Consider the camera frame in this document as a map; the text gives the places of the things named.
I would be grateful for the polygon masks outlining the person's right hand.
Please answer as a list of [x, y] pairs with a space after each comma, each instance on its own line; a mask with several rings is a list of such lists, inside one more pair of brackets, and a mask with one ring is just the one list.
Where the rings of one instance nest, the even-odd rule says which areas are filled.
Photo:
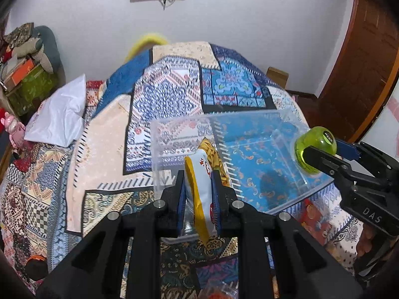
[[370, 225], [363, 223], [363, 230], [356, 245], [357, 257], [367, 254], [372, 249], [372, 240], [374, 239], [377, 230]]

